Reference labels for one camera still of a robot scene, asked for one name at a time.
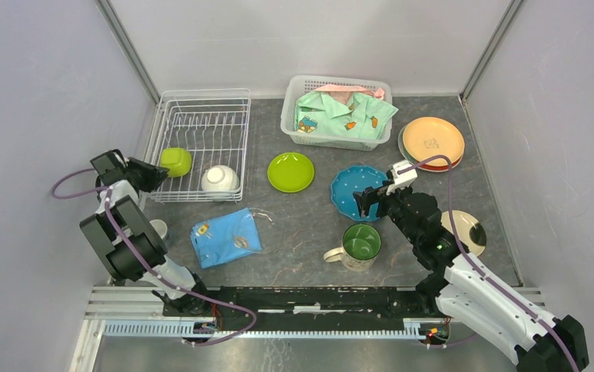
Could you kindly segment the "blue polka dot plate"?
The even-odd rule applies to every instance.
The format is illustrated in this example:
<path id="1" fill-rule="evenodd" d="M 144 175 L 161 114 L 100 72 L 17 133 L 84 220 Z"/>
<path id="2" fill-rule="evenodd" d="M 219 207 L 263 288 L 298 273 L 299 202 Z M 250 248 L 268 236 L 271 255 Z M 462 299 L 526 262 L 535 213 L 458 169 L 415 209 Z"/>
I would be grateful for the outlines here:
<path id="1" fill-rule="evenodd" d="M 337 210 L 354 222 L 375 222 L 377 205 L 372 205 L 369 214 L 362 217 L 353 197 L 355 191 L 364 191 L 367 187 L 380 188 L 387 180 L 386 174 L 367 165 L 354 165 L 341 170 L 331 183 L 331 201 Z"/>

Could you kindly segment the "lime green bowl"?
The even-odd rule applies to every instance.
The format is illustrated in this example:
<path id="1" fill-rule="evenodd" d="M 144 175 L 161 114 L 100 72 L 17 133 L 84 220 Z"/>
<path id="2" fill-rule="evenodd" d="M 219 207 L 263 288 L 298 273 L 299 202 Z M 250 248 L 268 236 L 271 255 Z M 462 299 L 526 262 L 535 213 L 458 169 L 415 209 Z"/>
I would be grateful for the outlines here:
<path id="1" fill-rule="evenodd" d="M 191 170 L 192 155 L 184 148 L 166 148 L 160 154 L 160 166 L 168 170 L 169 178 L 183 177 Z"/>

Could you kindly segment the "white round bowl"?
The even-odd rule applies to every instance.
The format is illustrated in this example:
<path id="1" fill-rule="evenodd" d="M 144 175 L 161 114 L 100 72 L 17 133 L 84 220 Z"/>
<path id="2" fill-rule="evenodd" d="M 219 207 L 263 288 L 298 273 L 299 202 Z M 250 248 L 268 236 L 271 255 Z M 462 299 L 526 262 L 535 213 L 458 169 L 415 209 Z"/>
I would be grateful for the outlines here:
<path id="1" fill-rule="evenodd" d="M 201 190 L 207 192 L 234 192 L 239 189 L 240 178 L 229 166 L 218 164 L 209 167 L 201 177 Z"/>

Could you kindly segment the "lime green plate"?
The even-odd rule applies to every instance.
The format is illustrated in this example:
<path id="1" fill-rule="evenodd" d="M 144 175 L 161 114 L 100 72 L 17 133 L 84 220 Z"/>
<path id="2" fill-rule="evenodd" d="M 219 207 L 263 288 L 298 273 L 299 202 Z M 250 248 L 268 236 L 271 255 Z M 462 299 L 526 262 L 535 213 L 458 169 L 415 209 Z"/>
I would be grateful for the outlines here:
<path id="1" fill-rule="evenodd" d="M 278 191 L 297 193 L 305 190 L 314 180 L 315 167 L 302 153 L 282 153 L 267 167 L 269 183 Z"/>

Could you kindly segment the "white square bowl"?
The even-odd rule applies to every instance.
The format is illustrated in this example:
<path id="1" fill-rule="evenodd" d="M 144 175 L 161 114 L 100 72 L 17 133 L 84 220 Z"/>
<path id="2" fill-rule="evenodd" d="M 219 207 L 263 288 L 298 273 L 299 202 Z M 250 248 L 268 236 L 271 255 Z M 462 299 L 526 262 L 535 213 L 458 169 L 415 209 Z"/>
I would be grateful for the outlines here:
<path id="1" fill-rule="evenodd" d="M 170 238 L 168 226 L 163 220 L 153 219 L 150 224 L 162 240 L 167 241 Z"/>

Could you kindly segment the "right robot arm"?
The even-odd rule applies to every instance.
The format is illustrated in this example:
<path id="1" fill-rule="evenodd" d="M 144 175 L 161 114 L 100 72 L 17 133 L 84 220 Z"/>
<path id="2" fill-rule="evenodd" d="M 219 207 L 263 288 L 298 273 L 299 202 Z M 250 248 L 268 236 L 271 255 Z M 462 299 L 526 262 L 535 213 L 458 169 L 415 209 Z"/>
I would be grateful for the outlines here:
<path id="1" fill-rule="evenodd" d="M 436 198 L 410 187 L 353 194 L 359 213 L 377 207 L 413 246 L 430 274 L 416 287 L 417 310 L 455 319 L 501 351 L 518 371 L 583 371 L 589 353 L 582 324 L 559 318 L 497 277 L 441 224 Z"/>

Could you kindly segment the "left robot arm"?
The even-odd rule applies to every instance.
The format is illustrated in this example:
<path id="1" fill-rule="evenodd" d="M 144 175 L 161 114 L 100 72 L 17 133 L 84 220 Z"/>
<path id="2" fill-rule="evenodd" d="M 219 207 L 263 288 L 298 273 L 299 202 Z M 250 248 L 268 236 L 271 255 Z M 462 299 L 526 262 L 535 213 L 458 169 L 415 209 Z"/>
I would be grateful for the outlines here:
<path id="1" fill-rule="evenodd" d="M 163 236 L 139 207 L 140 195 L 157 189 L 169 171 L 120 150 L 91 159 L 97 173 L 96 212 L 80 222 L 80 229 L 115 281 L 145 281 L 165 305 L 180 314 L 203 315 L 211 309 L 211 294 L 202 280 L 172 261 Z"/>

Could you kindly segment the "green interior mug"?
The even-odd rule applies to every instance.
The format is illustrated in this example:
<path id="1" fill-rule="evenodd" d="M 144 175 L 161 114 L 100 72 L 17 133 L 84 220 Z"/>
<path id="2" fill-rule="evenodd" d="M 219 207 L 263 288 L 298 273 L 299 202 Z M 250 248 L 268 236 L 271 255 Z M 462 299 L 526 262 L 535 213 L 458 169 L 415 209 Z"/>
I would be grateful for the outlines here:
<path id="1" fill-rule="evenodd" d="M 345 230 L 341 246 L 326 252 L 323 260 L 325 263 L 341 262 L 348 270 L 363 272 L 373 265 L 381 248 L 378 231 L 370 225 L 358 223 Z"/>

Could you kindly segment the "orange plate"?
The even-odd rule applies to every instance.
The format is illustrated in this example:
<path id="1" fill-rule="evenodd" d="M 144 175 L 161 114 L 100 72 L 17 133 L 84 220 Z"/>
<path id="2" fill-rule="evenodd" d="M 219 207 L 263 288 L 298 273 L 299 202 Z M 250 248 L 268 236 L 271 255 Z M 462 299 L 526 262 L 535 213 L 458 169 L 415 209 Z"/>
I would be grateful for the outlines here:
<path id="1" fill-rule="evenodd" d="M 452 164 L 465 153 L 465 140 L 460 130 L 447 120 L 420 117 L 408 123 L 401 135 L 406 152 L 420 162 L 435 155 L 446 156 Z"/>

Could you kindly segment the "mint green printed shirt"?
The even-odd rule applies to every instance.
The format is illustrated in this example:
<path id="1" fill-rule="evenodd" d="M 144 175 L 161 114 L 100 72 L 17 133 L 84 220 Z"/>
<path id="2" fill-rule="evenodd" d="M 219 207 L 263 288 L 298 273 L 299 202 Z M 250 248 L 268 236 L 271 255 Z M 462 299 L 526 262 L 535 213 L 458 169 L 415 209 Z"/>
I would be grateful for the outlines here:
<path id="1" fill-rule="evenodd" d="M 309 136 L 377 140 L 397 112 L 389 102 L 359 92 L 342 103 L 327 92 L 311 91 L 295 101 L 292 127 Z"/>

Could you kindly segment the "blue folded cloth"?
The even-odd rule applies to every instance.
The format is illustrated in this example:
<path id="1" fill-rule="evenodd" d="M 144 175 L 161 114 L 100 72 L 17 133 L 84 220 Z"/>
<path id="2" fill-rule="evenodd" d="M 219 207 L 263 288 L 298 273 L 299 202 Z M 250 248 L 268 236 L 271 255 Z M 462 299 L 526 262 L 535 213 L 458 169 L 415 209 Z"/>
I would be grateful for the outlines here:
<path id="1" fill-rule="evenodd" d="M 191 242 L 203 269 L 263 251 L 250 208 L 197 223 Z"/>

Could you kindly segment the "pink cloth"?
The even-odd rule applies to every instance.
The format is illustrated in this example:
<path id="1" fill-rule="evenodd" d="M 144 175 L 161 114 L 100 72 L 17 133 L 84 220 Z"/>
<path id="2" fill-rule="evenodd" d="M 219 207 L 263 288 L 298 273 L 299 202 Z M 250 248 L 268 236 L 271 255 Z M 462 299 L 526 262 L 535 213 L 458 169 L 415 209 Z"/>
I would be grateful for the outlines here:
<path id="1" fill-rule="evenodd" d="M 331 97 L 339 101 L 343 99 L 347 101 L 354 92 L 370 95 L 377 99 L 384 99 L 386 95 L 385 90 L 382 88 L 372 90 L 371 88 L 365 88 L 360 85 L 326 84 L 322 85 L 321 87 L 315 88 L 315 91 L 327 92 Z"/>

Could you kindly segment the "cream plate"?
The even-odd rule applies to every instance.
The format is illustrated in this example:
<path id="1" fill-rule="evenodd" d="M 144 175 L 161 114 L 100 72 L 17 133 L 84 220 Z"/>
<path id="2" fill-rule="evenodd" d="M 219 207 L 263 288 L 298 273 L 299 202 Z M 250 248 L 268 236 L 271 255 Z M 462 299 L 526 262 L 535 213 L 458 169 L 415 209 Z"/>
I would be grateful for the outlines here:
<path id="1" fill-rule="evenodd" d="M 441 215 L 441 224 L 452 235 L 452 220 L 454 220 L 460 241 L 467 246 L 470 253 L 481 255 L 486 249 L 487 235 L 483 225 L 473 215 L 460 210 L 452 213 L 445 211 Z"/>

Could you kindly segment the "white plastic basket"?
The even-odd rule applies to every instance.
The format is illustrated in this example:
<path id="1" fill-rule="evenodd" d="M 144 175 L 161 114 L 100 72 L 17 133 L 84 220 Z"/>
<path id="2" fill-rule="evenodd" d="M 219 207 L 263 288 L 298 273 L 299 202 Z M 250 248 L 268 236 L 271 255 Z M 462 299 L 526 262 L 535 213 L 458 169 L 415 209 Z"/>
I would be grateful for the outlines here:
<path id="1" fill-rule="evenodd" d="M 383 82 L 297 75 L 287 87 L 280 128 L 296 144 L 371 151 L 390 139 L 397 112 Z"/>

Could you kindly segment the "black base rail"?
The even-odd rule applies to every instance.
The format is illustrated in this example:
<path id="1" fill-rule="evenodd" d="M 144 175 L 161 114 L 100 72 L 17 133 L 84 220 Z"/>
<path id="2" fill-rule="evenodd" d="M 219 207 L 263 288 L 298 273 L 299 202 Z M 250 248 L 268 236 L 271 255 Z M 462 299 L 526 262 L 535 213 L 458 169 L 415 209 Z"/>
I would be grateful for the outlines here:
<path id="1" fill-rule="evenodd" d="M 204 319 L 197 332 L 351 333 L 400 331 L 408 319 L 440 322 L 450 316 L 434 299 L 414 288 L 398 287 L 219 287 L 209 301 L 182 294 L 177 299 L 154 290 L 169 318 Z"/>

